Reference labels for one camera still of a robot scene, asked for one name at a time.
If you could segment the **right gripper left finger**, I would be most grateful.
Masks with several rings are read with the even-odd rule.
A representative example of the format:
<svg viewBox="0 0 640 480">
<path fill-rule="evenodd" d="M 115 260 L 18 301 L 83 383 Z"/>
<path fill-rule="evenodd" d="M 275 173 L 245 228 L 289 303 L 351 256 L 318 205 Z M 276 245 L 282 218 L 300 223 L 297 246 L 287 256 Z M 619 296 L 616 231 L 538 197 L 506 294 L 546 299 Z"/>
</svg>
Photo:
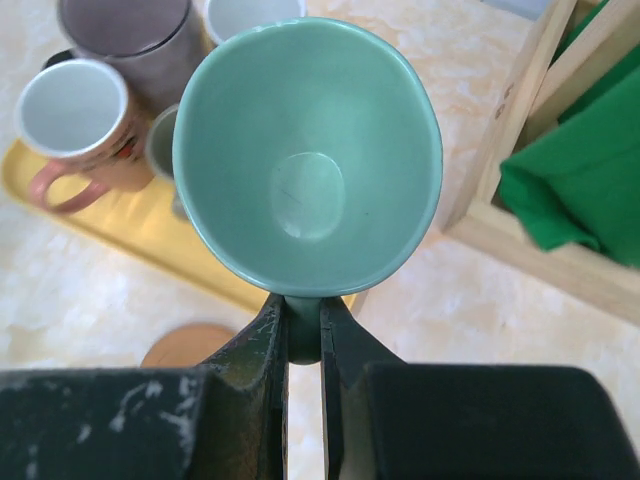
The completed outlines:
<svg viewBox="0 0 640 480">
<path fill-rule="evenodd" d="M 3 372 L 2 477 L 284 478 L 283 305 L 191 367 Z"/>
</svg>

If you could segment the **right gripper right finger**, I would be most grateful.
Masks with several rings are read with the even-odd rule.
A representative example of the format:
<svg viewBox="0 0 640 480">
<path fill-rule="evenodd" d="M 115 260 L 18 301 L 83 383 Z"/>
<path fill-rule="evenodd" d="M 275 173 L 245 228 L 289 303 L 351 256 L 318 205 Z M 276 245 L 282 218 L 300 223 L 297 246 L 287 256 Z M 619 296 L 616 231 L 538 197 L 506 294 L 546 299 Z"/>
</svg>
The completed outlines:
<svg viewBox="0 0 640 480">
<path fill-rule="evenodd" d="M 415 364 L 320 304 L 329 479 L 635 479 L 608 393 L 555 365 Z"/>
</svg>

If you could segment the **light wooden coaster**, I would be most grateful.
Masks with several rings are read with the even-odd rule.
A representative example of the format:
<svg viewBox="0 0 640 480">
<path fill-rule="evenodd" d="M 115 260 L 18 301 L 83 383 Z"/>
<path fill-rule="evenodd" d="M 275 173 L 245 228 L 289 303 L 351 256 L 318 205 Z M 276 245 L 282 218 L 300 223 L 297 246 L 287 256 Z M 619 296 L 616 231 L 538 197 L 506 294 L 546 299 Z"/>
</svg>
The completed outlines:
<svg viewBox="0 0 640 480">
<path fill-rule="evenodd" d="M 226 326 L 196 322 L 180 326 L 153 344 L 141 362 L 143 368 L 197 365 L 228 343 L 235 332 Z"/>
</svg>

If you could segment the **teal mug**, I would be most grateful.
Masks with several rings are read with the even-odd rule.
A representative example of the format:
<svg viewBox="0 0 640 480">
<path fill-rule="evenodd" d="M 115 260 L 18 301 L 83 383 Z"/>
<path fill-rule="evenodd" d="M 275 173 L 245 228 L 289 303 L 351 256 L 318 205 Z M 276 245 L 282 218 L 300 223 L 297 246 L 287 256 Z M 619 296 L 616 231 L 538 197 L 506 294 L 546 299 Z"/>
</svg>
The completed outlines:
<svg viewBox="0 0 640 480">
<path fill-rule="evenodd" d="M 437 209 L 443 146 L 413 67 L 356 25 L 292 19 L 238 34 L 179 105 L 173 171 L 209 250 L 286 299 L 292 361 L 320 356 L 319 304 L 413 254 Z"/>
</svg>

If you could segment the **pink mug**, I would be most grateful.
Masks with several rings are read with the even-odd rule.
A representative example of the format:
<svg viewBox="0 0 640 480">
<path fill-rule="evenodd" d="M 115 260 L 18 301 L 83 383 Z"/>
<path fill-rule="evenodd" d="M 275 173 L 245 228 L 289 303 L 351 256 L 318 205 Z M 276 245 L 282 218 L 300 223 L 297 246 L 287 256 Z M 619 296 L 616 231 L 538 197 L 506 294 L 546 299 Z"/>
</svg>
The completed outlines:
<svg viewBox="0 0 640 480">
<path fill-rule="evenodd" d="M 138 192 L 154 178 L 144 157 L 148 120 L 121 74 L 105 63 L 72 59 L 38 73 L 19 96 L 15 124 L 23 143 L 47 158 L 29 184 L 30 200 L 43 210 L 76 213 L 111 190 Z M 73 174 L 89 184 L 51 203 L 49 188 Z"/>
</svg>

